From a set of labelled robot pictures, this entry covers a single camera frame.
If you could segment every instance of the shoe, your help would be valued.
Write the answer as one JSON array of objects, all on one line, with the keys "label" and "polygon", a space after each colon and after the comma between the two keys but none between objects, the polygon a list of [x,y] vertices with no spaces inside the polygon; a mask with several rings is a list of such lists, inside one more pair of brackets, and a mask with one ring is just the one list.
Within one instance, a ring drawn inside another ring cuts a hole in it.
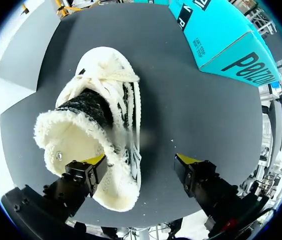
[{"label": "shoe", "polygon": [[82,56],[55,110],[41,113],[34,127],[46,168],[57,176],[73,160],[106,155],[107,172],[93,198],[117,212],[133,208],[141,186],[138,82],[119,51],[93,48]]}]

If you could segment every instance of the bolt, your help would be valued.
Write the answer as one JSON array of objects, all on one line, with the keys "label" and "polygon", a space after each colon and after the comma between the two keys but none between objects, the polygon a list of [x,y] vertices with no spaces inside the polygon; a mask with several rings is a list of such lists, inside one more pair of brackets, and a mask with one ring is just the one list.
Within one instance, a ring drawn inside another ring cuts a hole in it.
[{"label": "bolt", "polygon": [[28,205],[28,204],[29,204],[29,200],[28,200],[27,198],[24,198],[24,199],[22,200],[22,203]]},{"label": "bolt", "polygon": [[14,207],[13,207],[14,211],[18,212],[20,211],[20,205],[18,204],[15,204]]}]

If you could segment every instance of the cardboard box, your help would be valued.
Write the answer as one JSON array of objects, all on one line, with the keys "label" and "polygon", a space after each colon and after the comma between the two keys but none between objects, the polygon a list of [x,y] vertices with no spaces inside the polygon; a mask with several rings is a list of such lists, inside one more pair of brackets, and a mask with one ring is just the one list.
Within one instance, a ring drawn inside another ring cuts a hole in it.
[{"label": "cardboard box", "polygon": [[280,80],[265,41],[227,0],[172,0],[169,9],[200,71],[256,87]]},{"label": "cardboard box", "polygon": [[134,0],[135,3],[169,5],[169,0]]}]

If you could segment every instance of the dark gray table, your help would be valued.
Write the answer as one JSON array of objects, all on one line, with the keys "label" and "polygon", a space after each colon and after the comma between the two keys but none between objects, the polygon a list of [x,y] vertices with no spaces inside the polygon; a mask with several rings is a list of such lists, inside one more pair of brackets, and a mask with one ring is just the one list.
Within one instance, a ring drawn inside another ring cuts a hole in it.
[{"label": "dark gray table", "polygon": [[41,193],[43,185],[56,180],[33,139],[36,117],[54,108],[81,56],[99,46],[119,50],[140,76],[141,134],[153,139],[140,151],[142,186],[135,207],[114,212],[87,199],[74,219],[109,227],[147,227],[200,210],[173,171],[175,153],[210,160],[231,184],[248,177],[262,143],[258,89],[200,72],[168,8],[135,3],[67,16],[46,51],[37,92],[1,115],[4,154],[18,187],[28,184]]}]

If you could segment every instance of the metal grommet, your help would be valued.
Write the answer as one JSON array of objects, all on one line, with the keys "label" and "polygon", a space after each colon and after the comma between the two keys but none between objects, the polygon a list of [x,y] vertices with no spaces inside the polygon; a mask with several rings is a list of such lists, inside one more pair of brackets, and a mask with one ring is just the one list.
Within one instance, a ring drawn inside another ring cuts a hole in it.
[{"label": "metal grommet", "polygon": [[55,158],[59,161],[62,161],[62,152],[57,151],[56,154],[55,154]]}]

